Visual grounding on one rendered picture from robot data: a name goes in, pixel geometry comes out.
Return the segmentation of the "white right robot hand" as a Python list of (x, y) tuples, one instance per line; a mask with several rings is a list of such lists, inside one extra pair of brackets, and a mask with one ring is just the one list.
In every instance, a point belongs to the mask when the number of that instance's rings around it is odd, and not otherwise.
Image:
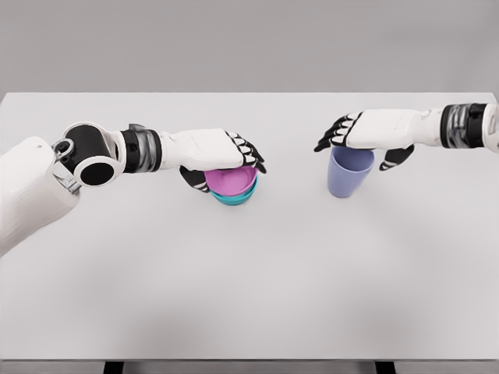
[(356, 150), (385, 150), (379, 169), (386, 171), (404, 163), (414, 152), (412, 120), (416, 111), (407, 109), (368, 109), (338, 118), (314, 148), (330, 146)]

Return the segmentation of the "teal bowl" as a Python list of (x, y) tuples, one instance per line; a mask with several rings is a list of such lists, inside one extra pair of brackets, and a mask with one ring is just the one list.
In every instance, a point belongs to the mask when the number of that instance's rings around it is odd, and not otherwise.
[(235, 196), (225, 196), (218, 194), (214, 191), (211, 191), (211, 194), (220, 203), (223, 203), (228, 206), (238, 206), (250, 199), (250, 197), (253, 195), (254, 191), (257, 188), (257, 183), (258, 183), (258, 177), (255, 178), (253, 184), (245, 192)]

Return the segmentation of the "pink bowl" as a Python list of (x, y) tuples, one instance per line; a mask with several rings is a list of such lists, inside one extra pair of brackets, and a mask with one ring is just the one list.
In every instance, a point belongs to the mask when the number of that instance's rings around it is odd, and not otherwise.
[(257, 178), (257, 169), (243, 166), (205, 171), (204, 175), (211, 191), (223, 196), (237, 196), (253, 185)]

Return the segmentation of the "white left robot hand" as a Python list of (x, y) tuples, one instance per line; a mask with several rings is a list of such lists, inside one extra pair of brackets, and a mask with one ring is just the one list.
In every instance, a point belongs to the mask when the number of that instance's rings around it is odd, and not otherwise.
[(248, 166), (267, 173), (257, 148), (236, 132), (224, 129), (198, 129), (179, 133), (179, 171), (194, 189), (208, 193), (205, 171)]

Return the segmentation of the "lavender blue cup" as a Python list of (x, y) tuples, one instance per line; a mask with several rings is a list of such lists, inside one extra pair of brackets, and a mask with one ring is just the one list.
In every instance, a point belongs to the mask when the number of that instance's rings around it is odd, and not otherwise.
[(363, 183), (374, 163), (372, 150), (335, 146), (327, 170), (327, 187), (338, 198), (350, 197)]

